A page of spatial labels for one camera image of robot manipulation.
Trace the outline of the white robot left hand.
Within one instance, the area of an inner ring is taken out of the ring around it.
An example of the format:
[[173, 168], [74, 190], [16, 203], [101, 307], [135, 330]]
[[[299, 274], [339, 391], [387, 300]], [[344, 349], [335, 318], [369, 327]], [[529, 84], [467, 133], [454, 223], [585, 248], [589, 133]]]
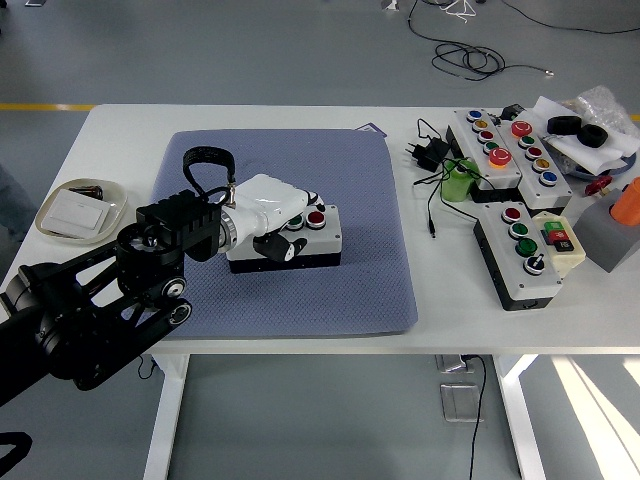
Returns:
[[308, 241], [281, 234], [290, 221], [312, 209], [325, 210], [315, 192], [301, 190], [279, 179], [258, 174], [235, 188], [235, 204], [224, 206], [221, 247], [230, 261], [268, 260], [285, 263], [299, 255]]

